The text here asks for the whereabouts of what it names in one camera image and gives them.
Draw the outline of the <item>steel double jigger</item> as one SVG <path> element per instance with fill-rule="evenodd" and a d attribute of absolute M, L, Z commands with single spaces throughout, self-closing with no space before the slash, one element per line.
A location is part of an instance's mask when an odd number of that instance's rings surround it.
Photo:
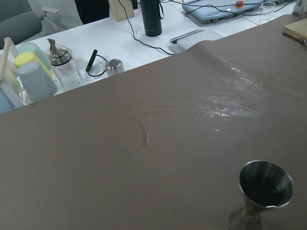
<path fill-rule="evenodd" d="M 230 230 L 262 230 L 260 214 L 288 205 L 294 193 L 290 175 L 276 164 L 262 160 L 244 165 L 239 188 L 245 204 L 229 216 Z"/>

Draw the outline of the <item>brown table mat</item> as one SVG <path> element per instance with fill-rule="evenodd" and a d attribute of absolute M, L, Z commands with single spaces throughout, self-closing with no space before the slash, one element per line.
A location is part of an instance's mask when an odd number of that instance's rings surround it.
<path fill-rule="evenodd" d="M 307 227 L 307 52 L 281 16 L 0 117 L 3 230 L 225 230 L 252 160 L 290 174 L 266 230 Z"/>

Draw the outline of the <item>digital kitchen scale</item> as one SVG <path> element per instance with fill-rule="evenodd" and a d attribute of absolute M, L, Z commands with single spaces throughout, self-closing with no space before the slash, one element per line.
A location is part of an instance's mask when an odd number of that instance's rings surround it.
<path fill-rule="evenodd" d="M 180 51 L 185 51 L 201 41 L 214 41 L 222 36 L 209 29 L 197 29 L 169 40 Z"/>

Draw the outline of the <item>glass oil dispenser bottle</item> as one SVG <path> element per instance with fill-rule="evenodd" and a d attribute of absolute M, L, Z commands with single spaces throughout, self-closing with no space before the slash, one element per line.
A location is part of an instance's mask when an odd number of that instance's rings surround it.
<path fill-rule="evenodd" d="M 65 91 L 70 91 L 84 85 L 82 75 L 74 61 L 71 51 L 63 46 L 57 46 L 54 39 L 47 39 L 49 48 L 49 60 Z"/>

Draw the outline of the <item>black thermos bottle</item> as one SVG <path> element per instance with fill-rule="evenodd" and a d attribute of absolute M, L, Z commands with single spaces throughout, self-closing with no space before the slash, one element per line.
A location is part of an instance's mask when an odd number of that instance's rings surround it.
<path fill-rule="evenodd" d="M 162 33 L 160 4 L 158 0 L 140 0 L 143 25 L 148 37 Z"/>

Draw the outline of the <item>blue teach pendant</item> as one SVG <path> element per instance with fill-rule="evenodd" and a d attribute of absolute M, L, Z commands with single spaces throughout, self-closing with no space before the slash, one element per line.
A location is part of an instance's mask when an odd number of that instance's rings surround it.
<path fill-rule="evenodd" d="M 182 4 L 182 9 L 200 23 L 210 24 L 252 12 L 262 3 L 262 0 L 190 0 Z"/>

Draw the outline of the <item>light blue plastic cup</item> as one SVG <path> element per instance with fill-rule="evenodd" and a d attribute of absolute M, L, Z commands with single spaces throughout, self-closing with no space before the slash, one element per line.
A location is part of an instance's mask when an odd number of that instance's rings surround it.
<path fill-rule="evenodd" d="M 18 76 L 32 102 L 52 97 L 58 90 L 53 79 L 38 62 L 29 62 L 17 69 Z"/>

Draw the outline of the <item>yellow plastic cup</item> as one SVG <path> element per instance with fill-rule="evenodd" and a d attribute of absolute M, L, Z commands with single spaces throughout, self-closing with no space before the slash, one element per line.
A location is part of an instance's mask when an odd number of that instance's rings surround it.
<path fill-rule="evenodd" d="M 46 65 L 36 56 L 35 53 L 33 52 L 24 52 L 19 54 L 15 59 L 14 59 L 14 65 L 16 68 L 20 68 L 21 66 L 30 63 L 30 62 L 38 62 L 41 67 L 44 69 L 44 71 L 48 74 L 50 78 L 52 78 L 52 73 L 50 70 L 46 67 Z"/>

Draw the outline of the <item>mint green plastic cup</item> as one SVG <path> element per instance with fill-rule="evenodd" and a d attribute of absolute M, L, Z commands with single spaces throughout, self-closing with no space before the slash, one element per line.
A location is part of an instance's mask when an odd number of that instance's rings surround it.
<path fill-rule="evenodd" d="M 42 61 L 42 63 L 47 67 L 47 69 L 51 70 L 52 65 L 50 63 L 49 57 L 35 43 L 33 42 L 24 43 L 18 48 L 18 51 L 19 51 L 19 54 L 24 53 L 24 52 L 34 53 Z"/>

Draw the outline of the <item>wooden cutting board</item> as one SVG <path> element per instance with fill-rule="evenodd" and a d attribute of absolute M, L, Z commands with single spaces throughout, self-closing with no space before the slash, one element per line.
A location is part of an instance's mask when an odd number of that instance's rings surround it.
<path fill-rule="evenodd" d="M 295 39 L 297 39 L 301 44 L 307 47 L 307 20 L 302 19 L 298 22 L 285 25 L 283 27 L 283 32 Z"/>

